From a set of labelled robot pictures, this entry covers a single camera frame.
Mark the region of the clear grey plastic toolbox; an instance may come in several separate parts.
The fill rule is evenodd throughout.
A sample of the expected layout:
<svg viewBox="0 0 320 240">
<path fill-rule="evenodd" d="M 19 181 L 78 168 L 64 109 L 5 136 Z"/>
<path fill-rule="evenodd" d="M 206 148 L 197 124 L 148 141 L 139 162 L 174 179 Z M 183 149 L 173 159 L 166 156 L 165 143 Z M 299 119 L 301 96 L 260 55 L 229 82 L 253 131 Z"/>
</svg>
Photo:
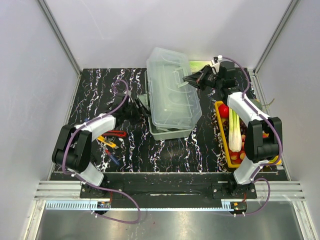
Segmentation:
<svg viewBox="0 0 320 240">
<path fill-rule="evenodd" d="M 150 133 L 156 141 L 188 137 L 202 116 L 186 54 L 156 47 L 146 61 Z"/>
</svg>

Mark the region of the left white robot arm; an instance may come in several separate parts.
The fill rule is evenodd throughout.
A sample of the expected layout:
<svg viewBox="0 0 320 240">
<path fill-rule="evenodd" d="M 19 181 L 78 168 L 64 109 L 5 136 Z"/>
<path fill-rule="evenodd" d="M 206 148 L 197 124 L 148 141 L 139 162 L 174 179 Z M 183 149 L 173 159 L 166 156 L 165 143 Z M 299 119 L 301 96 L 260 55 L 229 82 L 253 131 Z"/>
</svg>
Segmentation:
<svg viewBox="0 0 320 240">
<path fill-rule="evenodd" d="M 139 98 L 132 99 L 126 93 L 117 93 L 106 112 L 78 125 L 64 125 L 58 135 L 51 160 L 66 173 L 76 174 L 91 185 L 91 192 L 98 198 L 107 195 L 107 178 L 91 162 L 92 142 L 125 121 L 137 124 L 150 110 Z"/>
</svg>

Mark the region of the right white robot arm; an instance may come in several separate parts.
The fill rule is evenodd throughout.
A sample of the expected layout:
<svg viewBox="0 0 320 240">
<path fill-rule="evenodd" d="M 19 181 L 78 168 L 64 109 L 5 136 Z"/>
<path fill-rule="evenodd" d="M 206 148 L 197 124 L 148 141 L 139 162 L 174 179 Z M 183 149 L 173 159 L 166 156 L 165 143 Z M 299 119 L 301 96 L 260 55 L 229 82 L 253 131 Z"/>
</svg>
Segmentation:
<svg viewBox="0 0 320 240">
<path fill-rule="evenodd" d="M 241 90 L 236 81 L 237 69 L 242 70 L 236 61 L 226 57 L 205 65 L 199 71 L 183 77 L 192 87 L 205 90 L 210 87 L 220 95 L 223 103 L 234 111 L 247 127 L 244 142 L 245 158 L 233 172 L 234 181 L 227 186 L 228 194 L 239 198 L 246 191 L 245 185 L 254 181 L 257 173 L 270 166 L 272 159 L 280 161 L 283 150 L 282 121 L 260 110 Z"/>
</svg>

